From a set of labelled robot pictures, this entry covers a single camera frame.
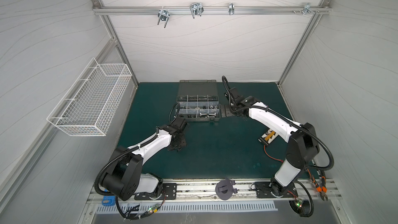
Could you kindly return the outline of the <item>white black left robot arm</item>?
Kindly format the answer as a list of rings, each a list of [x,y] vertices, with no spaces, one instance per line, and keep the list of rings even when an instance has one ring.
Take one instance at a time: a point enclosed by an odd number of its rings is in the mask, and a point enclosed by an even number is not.
[[[163,179],[143,173],[143,165],[160,150],[180,150],[186,146],[185,119],[177,117],[171,123],[157,127],[153,135],[128,148],[117,147],[110,160],[99,171],[94,190],[102,196],[115,196],[122,201],[137,194],[157,199],[162,194]]]

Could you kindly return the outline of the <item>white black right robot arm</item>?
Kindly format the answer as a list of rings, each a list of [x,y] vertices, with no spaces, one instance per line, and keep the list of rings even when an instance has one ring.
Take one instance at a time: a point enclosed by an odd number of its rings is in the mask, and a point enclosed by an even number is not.
[[[235,87],[225,85],[225,89],[224,95],[233,114],[247,116],[260,122],[287,143],[285,159],[269,185],[275,197],[282,197],[293,181],[306,169],[328,171],[334,167],[334,157],[325,143],[316,136],[313,125],[300,124],[288,119],[255,97],[240,95]],[[323,167],[310,165],[320,149],[325,151],[329,163]]]

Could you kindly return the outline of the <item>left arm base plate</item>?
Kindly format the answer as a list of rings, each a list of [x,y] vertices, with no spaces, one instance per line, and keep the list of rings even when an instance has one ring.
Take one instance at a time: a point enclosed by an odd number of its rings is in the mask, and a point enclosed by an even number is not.
[[[142,192],[134,195],[134,200],[152,201],[152,200],[175,200],[177,197],[176,183],[163,183],[155,189],[153,193]]]

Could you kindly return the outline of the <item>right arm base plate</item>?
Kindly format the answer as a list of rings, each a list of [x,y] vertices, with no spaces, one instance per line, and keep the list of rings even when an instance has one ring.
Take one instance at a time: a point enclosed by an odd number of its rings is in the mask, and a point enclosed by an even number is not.
[[[281,190],[271,181],[256,181],[250,186],[250,190],[256,193],[259,199],[281,199],[281,198],[297,198],[299,195],[294,183],[290,183]]]

